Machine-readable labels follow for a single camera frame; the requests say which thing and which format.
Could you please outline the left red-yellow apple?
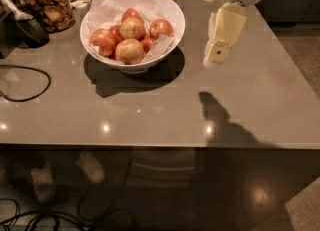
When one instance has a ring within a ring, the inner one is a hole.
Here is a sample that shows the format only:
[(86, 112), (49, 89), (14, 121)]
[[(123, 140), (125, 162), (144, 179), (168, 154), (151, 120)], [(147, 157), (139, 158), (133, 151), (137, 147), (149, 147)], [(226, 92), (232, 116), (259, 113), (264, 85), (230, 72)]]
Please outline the left red-yellow apple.
[(106, 29), (95, 30), (91, 34), (89, 42), (93, 46), (98, 46), (99, 54), (104, 57), (111, 56), (116, 48), (115, 36)]

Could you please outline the black round device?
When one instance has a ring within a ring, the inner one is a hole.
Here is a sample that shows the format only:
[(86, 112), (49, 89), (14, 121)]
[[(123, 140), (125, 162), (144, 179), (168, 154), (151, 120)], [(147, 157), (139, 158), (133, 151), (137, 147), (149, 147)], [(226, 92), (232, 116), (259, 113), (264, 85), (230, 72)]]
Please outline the black round device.
[(50, 41), (48, 33), (35, 18), (16, 21), (15, 26), (20, 48), (39, 48)]

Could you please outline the back red apple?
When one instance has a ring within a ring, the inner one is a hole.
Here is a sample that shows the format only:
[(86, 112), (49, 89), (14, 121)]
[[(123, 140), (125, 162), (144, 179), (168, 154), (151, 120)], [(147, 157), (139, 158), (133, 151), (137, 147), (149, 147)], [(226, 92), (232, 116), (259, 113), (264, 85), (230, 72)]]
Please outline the back red apple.
[(124, 22), (126, 19), (128, 18), (137, 18), (139, 19), (141, 22), (144, 22), (142, 16), (140, 15), (140, 13), (134, 9), (134, 8), (129, 8), (127, 9), (123, 15), (122, 15), (122, 18), (121, 18), (121, 21)]

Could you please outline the small red apple middle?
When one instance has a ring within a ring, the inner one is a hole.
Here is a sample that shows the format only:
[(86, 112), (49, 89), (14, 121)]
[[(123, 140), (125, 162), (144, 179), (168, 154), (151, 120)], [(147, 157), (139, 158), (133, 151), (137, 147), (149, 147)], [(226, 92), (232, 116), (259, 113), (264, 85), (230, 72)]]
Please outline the small red apple middle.
[(120, 28), (119, 25), (114, 25), (109, 28), (109, 31), (114, 35), (117, 43), (120, 43), (123, 41), (123, 39), (119, 33), (119, 28)]

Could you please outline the yellow-red apple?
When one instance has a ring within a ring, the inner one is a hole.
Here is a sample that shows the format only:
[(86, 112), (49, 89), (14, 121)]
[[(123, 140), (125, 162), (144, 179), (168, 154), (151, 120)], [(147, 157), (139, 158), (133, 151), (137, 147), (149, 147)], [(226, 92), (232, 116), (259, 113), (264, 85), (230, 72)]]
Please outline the yellow-red apple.
[(117, 45), (114, 56), (117, 61), (127, 65), (139, 64), (145, 56), (145, 51), (138, 40), (126, 39)]

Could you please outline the white slipper left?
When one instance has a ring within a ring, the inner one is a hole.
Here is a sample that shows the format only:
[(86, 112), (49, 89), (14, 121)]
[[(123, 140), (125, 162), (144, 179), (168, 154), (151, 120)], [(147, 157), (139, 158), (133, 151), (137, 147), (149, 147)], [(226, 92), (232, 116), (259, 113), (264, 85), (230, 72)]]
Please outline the white slipper left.
[(51, 200), (55, 194), (56, 186), (50, 165), (46, 163), (42, 168), (32, 168), (31, 178), (34, 193), (39, 202), (46, 203)]

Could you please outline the white slipper right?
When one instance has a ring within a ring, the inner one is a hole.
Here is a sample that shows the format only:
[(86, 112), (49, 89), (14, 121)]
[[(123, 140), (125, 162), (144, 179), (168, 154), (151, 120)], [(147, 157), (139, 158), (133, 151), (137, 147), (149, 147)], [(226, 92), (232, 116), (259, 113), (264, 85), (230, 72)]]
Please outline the white slipper right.
[(91, 183), (100, 184), (105, 180), (101, 163), (90, 152), (81, 152), (76, 164)]

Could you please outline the white slipper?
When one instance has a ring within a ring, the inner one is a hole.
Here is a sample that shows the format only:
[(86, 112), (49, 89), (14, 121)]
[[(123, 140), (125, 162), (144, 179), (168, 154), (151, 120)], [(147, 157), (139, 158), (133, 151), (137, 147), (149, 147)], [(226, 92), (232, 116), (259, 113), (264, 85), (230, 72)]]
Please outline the white slipper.
[(56, 186), (50, 165), (46, 163), (42, 168), (32, 168), (31, 178), (34, 193), (39, 202), (46, 203), (51, 200), (55, 194)]
[(91, 183), (100, 184), (105, 180), (101, 163), (90, 152), (81, 152), (76, 164)]

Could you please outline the small red apple right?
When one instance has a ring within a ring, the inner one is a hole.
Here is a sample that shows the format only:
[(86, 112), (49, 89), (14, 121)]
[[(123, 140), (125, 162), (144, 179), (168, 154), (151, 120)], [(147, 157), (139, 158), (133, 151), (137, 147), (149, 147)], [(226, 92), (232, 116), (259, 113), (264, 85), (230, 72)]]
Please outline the small red apple right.
[(143, 46), (144, 51), (145, 51), (146, 53), (148, 53), (148, 52), (150, 51), (153, 43), (154, 43), (154, 39), (151, 38), (151, 37), (145, 37), (144, 39), (142, 39), (142, 40), (140, 41), (140, 43), (141, 43), (141, 45)]

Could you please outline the small red apple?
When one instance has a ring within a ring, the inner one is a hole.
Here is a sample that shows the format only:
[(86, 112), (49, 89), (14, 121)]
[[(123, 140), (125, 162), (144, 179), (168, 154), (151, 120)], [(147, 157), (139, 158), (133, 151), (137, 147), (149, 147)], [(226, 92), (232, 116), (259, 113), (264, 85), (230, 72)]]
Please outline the small red apple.
[(140, 41), (140, 43), (141, 43), (141, 45), (143, 46), (144, 51), (145, 51), (146, 53), (148, 53), (148, 52), (150, 51), (153, 43), (154, 43), (154, 39), (151, 38), (151, 37), (145, 37), (144, 39), (142, 39), (142, 40)]
[(117, 43), (120, 43), (123, 41), (123, 39), (119, 33), (119, 28), (120, 28), (119, 25), (114, 25), (109, 28), (109, 31), (114, 35)]

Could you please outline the white paper bowl liner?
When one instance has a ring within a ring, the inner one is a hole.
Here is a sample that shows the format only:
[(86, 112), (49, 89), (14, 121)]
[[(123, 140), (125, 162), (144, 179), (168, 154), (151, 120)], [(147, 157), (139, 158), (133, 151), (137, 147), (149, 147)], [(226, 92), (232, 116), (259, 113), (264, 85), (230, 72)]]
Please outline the white paper bowl liner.
[(184, 30), (184, 15), (172, 0), (92, 0), (80, 38), (94, 58), (137, 73), (164, 59)]

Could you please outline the centre yellow apple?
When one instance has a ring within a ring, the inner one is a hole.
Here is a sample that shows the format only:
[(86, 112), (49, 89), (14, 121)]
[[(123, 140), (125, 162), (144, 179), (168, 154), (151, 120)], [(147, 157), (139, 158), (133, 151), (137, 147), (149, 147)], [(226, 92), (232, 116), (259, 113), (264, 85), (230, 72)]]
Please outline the centre yellow apple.
[(123, 39), (140, 40), (146, 34), (143, 22), (135, 17), (125, 19), (119, 27), (119, 34)]

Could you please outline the white ceramic bowl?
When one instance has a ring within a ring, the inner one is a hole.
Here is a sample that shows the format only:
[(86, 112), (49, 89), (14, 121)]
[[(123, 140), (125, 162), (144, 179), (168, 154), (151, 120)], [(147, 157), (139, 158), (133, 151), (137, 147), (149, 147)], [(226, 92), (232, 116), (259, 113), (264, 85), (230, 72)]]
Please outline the white ceramic bowl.
[[(146, 29), (156, 19), (165, 19), (174, 29), (174, 37), (161, 35), (139, 64), (125, 65), (98, 53), (98, 47), (89, 42), (91, 34), (99, 28), (120, 24), (123, 13), (136, 9), (144, 19)], [(92, 0), (91, 7), (80, 26), (80, 38), (86, 51), (100, 62), (124, 73), (138, 74), (165, 59), (179, 44), (185, 31), (185, 17), (173, 0)]]

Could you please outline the small white items behind bowl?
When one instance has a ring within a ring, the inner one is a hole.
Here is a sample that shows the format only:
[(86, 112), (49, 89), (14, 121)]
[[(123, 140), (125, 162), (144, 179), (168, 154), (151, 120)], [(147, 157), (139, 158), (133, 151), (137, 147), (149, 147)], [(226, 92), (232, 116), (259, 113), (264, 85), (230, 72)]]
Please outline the small white items behind bowl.
[(70, 4), (74, 9), (86, 9), (91, 0), (70, 0)]

